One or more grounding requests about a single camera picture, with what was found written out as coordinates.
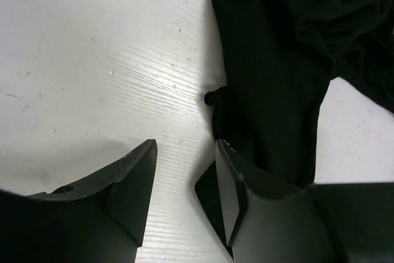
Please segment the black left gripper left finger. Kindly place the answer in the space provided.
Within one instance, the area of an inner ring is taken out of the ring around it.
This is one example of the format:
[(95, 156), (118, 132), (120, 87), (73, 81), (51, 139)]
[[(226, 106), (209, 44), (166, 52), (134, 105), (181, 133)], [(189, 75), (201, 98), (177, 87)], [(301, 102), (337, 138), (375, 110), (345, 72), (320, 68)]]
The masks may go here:
[(124, 157), (52, 193), (1, 192), (2, 262), (134, 262), (143, 243), (158, 147)]

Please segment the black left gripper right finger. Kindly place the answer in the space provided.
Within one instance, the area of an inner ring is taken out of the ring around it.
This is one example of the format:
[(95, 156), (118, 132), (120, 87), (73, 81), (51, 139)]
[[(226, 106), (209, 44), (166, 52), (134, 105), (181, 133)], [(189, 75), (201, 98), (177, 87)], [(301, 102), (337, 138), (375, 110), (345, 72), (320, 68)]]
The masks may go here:
[(223, 140), (215, 164), (225, 239), (236, 262), (393, 261), (393, 184), (298, 188)]

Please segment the black tank top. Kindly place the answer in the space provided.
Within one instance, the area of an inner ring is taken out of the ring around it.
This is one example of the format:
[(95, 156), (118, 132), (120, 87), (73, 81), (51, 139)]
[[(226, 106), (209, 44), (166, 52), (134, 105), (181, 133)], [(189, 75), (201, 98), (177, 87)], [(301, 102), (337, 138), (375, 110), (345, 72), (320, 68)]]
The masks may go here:
[[(320, 106), (342, 78), (393, 110), (393, 0), (212, 0), (227, 83), (208, 92), (216, 143), (292, 186), (314, 183)], [(227, 245), (215, 160), (195, 185)]]

